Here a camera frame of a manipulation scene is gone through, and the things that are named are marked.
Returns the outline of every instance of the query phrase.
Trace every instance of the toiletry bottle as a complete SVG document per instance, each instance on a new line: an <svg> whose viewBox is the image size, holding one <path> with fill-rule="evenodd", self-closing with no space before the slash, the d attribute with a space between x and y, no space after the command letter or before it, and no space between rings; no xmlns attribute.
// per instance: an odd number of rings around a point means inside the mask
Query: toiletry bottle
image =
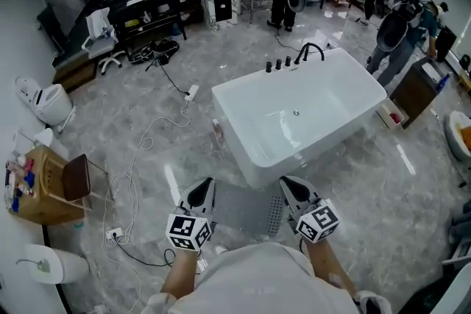
<svg viewBox="0 0 471 314"><path fill-rule="evenodd" d="M436 85L436 90L438 92L442 91L443 87L447 83L447 80L450 78L450 74L446 74L445 76L442 77L442 79L439 81L439 83Z"/></svg>

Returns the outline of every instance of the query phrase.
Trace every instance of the red object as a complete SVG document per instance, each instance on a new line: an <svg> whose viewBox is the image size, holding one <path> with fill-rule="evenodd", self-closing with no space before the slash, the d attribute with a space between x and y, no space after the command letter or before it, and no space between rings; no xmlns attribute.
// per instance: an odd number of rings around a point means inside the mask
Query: red object
<svg viewBox="0 0 471 314"><path fill-rule="evenodd" d="M35 161L31 157L26 158L26 165L24 166L26 171L31 171Z"/></svg>
<svg viewBox="0 0 471 314"><path fill-rule="evenodd" d="M396 113L391 113L389 114L389 116L392 118L392 120L396 123L396 124L399 124L400 123L400 118L399 118L399 115L396 114Z"/></svg>

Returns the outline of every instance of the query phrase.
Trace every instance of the black spout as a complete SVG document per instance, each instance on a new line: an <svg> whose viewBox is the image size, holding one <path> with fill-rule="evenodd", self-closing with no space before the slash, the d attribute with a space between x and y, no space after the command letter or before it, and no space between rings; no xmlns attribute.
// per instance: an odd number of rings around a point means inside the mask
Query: black spout
<svg viewBox="0 0 471 314"><path fill-rule="evenodd" d="M309 54L309 46L313 46L316 49L319 50L321 53L321 60L324 61L324 52L320 47L318 47L315 43L307 42L301 49L300 54L297 56L296 60L294 61L294 64L300 64L300 59L302 56L302 53L304 52L304 58L302 60L306 61L308 60L308 54Z"/></svg>

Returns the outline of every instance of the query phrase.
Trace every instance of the person's arm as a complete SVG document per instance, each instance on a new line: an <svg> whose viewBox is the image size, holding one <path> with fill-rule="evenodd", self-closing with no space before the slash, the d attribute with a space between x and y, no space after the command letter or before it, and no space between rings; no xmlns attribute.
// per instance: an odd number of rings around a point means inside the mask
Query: person's arm
<svg viewBox="0 0 471 314"><path fill-rule="evenodd" d="M432 58L436 56L435 37L428 38L428 55Z"/></svg>
<svg viewBox="0 0 471 314"><path fill-rule="evenodd" d="M309 259L316 276L331 285L333 283L330 281L329 275L334 274L338 276L348 293L354 297L356 294L355 286L341 267L327 240L321 240L318 243L305 240L304 244L308 250Z"/></svg>
<svg viewBox="0 0 471 314"><path fill-rule="evenodd" d="M198 253L195 251L177 250L175 260L170 268L161 293L169 293L176 299L192 293Z"/></svg>

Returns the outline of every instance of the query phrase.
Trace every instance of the gray mat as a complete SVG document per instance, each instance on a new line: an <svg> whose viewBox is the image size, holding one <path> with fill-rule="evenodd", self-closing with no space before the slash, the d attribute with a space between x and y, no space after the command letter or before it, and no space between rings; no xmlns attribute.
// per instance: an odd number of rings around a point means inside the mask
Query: gray mat
<svg viewBox="0 0 471 314"><path fill-rule="evenodd" d="M213 221L244 232L275 236L284 207L280 190L265 193L218 182Z"/></svg>

